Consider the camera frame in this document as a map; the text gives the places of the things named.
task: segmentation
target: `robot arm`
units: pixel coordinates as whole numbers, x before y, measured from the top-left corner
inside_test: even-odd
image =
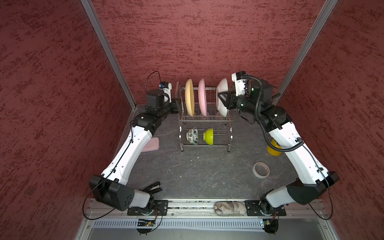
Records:
[[[152,194],[161,189],[160,183],[144,190],[127,187],[129,174],[144,146],[169,113],[177,113],[175,101],[171,102],[172,85],[160,83],[161,89],[150,90],[146,111],[138,114],[131,123],[127,140],[101,176],[94,175],[89,181],[95,199],[120,211],[128,207],[153,207]]]
[[[272,86],[262,79],[249,84],[250,79],[257,78],[248,76],[245,72],[232,74],[235,91],[218,93],[218,97],[228,109],[237,108],[253,114],[263,132],[268,132],[284,149],[298,174],[294,182],[264,194],[260,199],[261,210],[267,215],[284,204],[308,204],[337,182],[339,176],[336,172],[329,172],[302,142],[286,111],[272,105]]]

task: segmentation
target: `plate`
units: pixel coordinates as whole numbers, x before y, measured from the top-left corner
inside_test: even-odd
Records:
[[[193,91],[192,79],[185,84],[185,106],[189,116],[195,116],[195,93]]]
[[[217,93],[227,92],[228,91],[228,83],[227,79],[224,78],[220,81],[220,83],[217,86],[217,92],[216,92],[216,107],[219,113],[223,116],[227,116],[228,109],[224,106],[222,101],[218,98]]]
[[[207,93],[205,92],[204,78],[199,82],[199,106],[201,114],[207,117]]]

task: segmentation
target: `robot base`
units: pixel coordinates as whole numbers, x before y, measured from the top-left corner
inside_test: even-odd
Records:
[[[275,214],[264,214],[261,211],[260,207],[260,201],[252,201],[252,200],[247,200],[244,201],[244,204],[247,208],[247,215],[248,216],[258,216],[258,217],[265,217],[265,216],[274,216]],[[276,216],[287,216],[287,213],[285,212],[285,209],[283,206],[276,208]]]
[[[127,211],[127,216],[154,216],[157,208],[157,216],[166,216],[168,210],[168,200],[155,200],[154,207],[145,209],[140,207],[130,207]]]

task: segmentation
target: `dish rack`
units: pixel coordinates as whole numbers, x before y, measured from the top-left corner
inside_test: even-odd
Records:
[[[195,95],[195,116],[188,115],[185,106],[185,87],[182,87],[179,82],[176,83],[176,98],[179,99],[177,108],[179,111],[179,141],[180,149],[184,151],[183,146],[227,146],[228,152],[231,150],[232,144],[232,122],[237,120],[237,111],[235,109],[227,110],[227,116],[223,117],[216,107],[216,88],[205,88],[207,95],[207,112],[208,116],[205,117],[200,111],[198,102],[198,88],[194,87]],[[199,134],[199,142],[197,145],[191,144],[187,140],[187,132],[190,129],[197,127]],[[208,145],[203,140],[205,130],[214,129],[214,144]]]

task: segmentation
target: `patterned bowl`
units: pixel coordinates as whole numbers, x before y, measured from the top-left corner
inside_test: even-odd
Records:
[[[197,145],[197,143],[199,142],[199,134],[197,132],[197,127],[194,127],[193,129],[187,132],[187,139],[191,144]]]

